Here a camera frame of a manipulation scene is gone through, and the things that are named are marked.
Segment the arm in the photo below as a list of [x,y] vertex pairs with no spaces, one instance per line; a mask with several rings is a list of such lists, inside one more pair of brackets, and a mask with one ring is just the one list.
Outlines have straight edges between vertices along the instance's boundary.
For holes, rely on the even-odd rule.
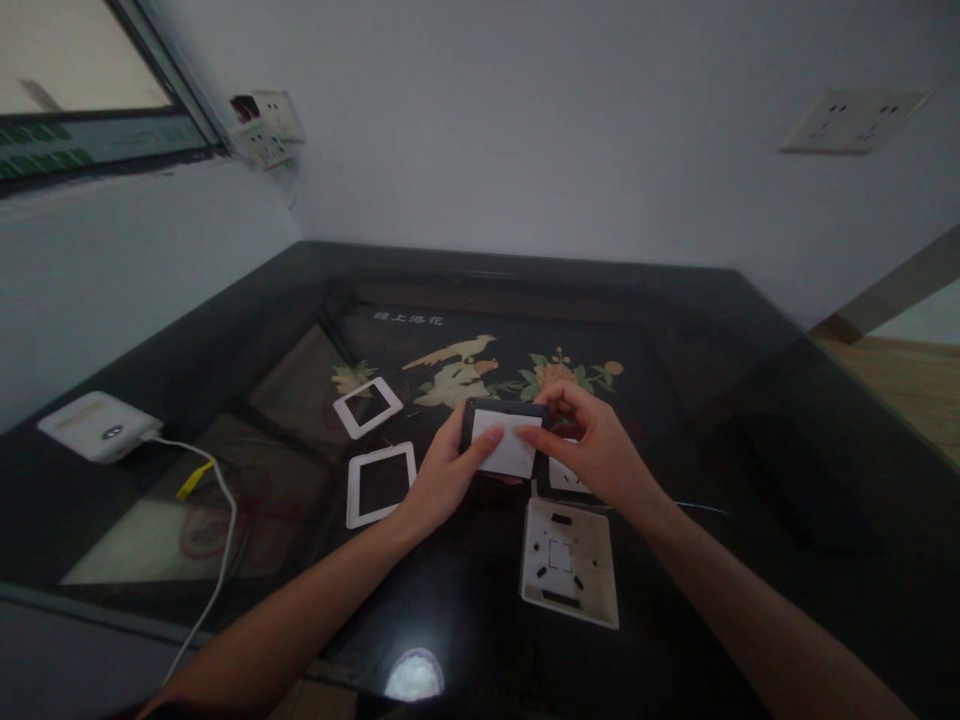
[[492,427],[460,456],[462,426],[463,405],[437,431],[400,507],[217,635],[139,717],[167,702],[224,717],[268,713],[394,565],[453,514],[503,438]]
[[570,383],[551,385],[536,402],[575,409],[583,439],[571,444],[537,428],[518,434],[644,536],[773,717],[915,717],[856,655],[677,508],[609,405]]

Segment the wooden floor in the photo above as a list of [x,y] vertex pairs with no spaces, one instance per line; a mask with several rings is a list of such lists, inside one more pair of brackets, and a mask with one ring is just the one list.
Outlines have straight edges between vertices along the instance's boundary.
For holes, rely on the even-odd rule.
[[860,381],[960,468],[960,347],[811,333]]

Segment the finger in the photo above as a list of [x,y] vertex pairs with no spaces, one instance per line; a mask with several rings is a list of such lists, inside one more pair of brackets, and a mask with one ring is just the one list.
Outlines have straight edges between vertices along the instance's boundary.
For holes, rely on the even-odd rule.
[[524,442],[530,443],[540,452],[556,458],[564,465],[569,466],[569,461],[576,462],[577,445],[567,442],[549,430],[533,427],[532,425],[521,425],[516,428],[514,432],[516,432],[517,436]]
[[483,464],[483,461],[493,454],[501,440],[503,440],[503,425],[500,423],[491,425],[454,462],[472,476]]
[[577,410],[577,422],[581,425],[588,425],[596,418],[596,410],[601,401],[579,385],[575,385],[569,380],[561,380],[548,385],[533,402],[535,405],[568,403]]
[[437,430],[434,436],[435,442],[441,441],[444,445],[451,445],[457,449],[460,448],[460,437],[463,435],[463,413],[465,412],[467,401],[457,405],[446,422]]
[[514,477],[513,475],[503,475],[503,474],[501,474],[501,473],[480,473],[480,474],[481,474],[481,475],[485,475],[486,477],[491,478],[492,480],[499,480],[499,481],[502,482],[504,485],[521,485],[521,484],[523,484],[523,480],[521,480],[521,479],[518,478],[518,477]]
[[552,432],[554,435],[559,435],[562,438],[576,440],[577,442],[583,440],[583,436],[585,434],[585,430],[581,425],[569,422],[563,422],[558,425],[554,425],[550,428],[550,432]]

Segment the flower painting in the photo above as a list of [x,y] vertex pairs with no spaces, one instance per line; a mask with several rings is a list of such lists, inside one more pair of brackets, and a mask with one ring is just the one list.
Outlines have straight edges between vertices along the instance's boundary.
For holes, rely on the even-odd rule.
[[[370,382],[370,378],[373,377],[376,371],[377,369],[370,367],[366,360],[361,360],[356,366],[334,365],[333,377],[330,379],[336,383],[337,393],[346,395],[361,385],[366,385]],[[360,393],[360,396],[372,397],[369,389]]]
[[608,360],[603,365],[591,365],[592,374],[588,374],[583,365],[570,366],[570,357],[563,354],[563,348],[557,347],[556,353],[547,360],[545,355],[530,353],[533,370],[521,370],[520,375],[526,385],[520,392],[521,400],[533,400],[542,390],[561,380],[574,382],[589,393],[595,393],[594,386],[599,385],[607,392],[613,389],[614,378],[623,373],[623,365],[616,360]]

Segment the wall plate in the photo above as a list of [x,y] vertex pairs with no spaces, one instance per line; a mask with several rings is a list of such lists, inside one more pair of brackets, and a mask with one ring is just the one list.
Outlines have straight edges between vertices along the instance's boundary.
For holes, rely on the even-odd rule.
[[531,498],[524,528],[520,597],[554,612],[619,629],[607,519]]
[[[569,443],[576,443],[572,438],[564,438]],[[579,492],[592,495],[590,488],[580,482],[580,478],[570,468],[556,458],[550,458],[550,487],[554,490]]]
[[287,142],[305,142],[303,128],[293,110],[290,96],[278,90],[254,90],[253,99],[257,103],[260,117],[267,127],[281,140]]
[[864,97],[852,90],[825,90],[783,141],[784,152],[862,153],[850,149],[849,136]]
[[878,90],[863,103],[851,127],[849,142],[862,152],[877,150],[923,105],[932,93]]
[[864,155],[885,145],[931,94],[926,90],[826,90],[780,149]]
[[262,120],[245,123],[230,131],[234,143],[262,170],[270,170],[293,161],[283,141]]
[[347,527],[350,530],[382,520],[400,504],[396,503],[364,515],[360,514],[360,483],[362,482],[363,467],[396,455],[403,455],[406,458],[407,487],[409,488],[417,479],[417,462],[413,455],[413,443],[400,443],[394,447],[377,450],[367,455],[358,455],[350,460],[350,470],[347,478]]
[[[349,403],[357,396],[362,397],[361,393],[363,393],[365,390],[371,389],[380,393],[383,399],[387,401],[388,407],[376,417],[366,420],[360,424],[350,411]],[[352,440],[359,440],[375,427],[386,422],[387,418],[390,418],[400,412],[403,409],[403,403],[400,402],[400,398],[398,398],[393,390],[390,389],[390,386],[387,385],[387,381],[381,377],[374,378],[366,385],[361,385],[353,392],[349,392],[342,398],[339,398],[333,403],[333,409],[336,410],[337,415],[340,416],[340,420],[343,422],[343,426],[347,429],[347,434],[350,436],[350,438]]]

